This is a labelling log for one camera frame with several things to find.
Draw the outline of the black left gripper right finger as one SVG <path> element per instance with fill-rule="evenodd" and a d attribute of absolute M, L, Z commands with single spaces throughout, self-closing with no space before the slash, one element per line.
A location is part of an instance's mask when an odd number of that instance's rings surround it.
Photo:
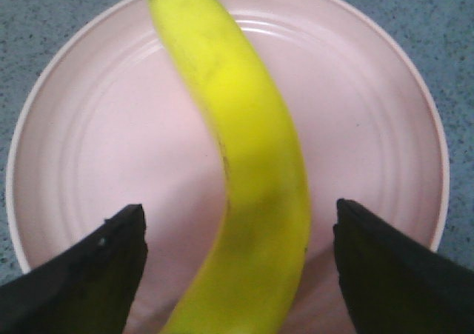
<path fill-rule="evenodd" d="M 337 202 L 339 286 L 357 333 L 472 333 L 473 272 L 361 204 Z"/>

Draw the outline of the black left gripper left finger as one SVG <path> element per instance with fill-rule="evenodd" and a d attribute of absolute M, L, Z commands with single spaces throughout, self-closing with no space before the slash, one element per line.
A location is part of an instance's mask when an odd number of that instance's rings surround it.
<path fill-rule="evenodd" d="M 144 272 L 141 205 L 1 286 L 2 333 L 122 333 Z"/>

